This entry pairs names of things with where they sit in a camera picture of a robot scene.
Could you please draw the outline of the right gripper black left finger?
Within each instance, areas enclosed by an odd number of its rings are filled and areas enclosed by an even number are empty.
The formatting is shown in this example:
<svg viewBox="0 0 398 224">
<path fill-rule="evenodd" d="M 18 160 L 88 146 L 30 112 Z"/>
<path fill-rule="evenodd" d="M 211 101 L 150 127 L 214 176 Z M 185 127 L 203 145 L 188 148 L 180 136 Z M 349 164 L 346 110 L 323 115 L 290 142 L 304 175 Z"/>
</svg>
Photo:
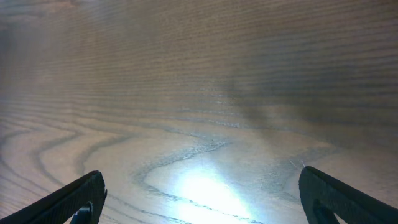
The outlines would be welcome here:
<svg viewBox="0 0 398 224">
<path fill-rule="evenodd" d="M 1 224 L 99 223 L 107 196 L 102 173 L 94 170 L 39 201 L 1 219 Z"/>
</svg>

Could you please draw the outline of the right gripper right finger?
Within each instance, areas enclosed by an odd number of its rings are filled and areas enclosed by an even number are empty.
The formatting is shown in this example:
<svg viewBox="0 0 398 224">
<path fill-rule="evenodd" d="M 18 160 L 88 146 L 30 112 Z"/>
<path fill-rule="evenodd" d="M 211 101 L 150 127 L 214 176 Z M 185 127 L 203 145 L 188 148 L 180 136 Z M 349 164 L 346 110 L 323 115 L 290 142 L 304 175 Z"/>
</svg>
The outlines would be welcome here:
<svg viewBox="0 0 398 224">
<path fill-rule="evenodd" d="M 300 201 L 309 224 L 397 223 L 397 209 L 344 182 L 306 166 L 299 178 Z"/>
</svg>

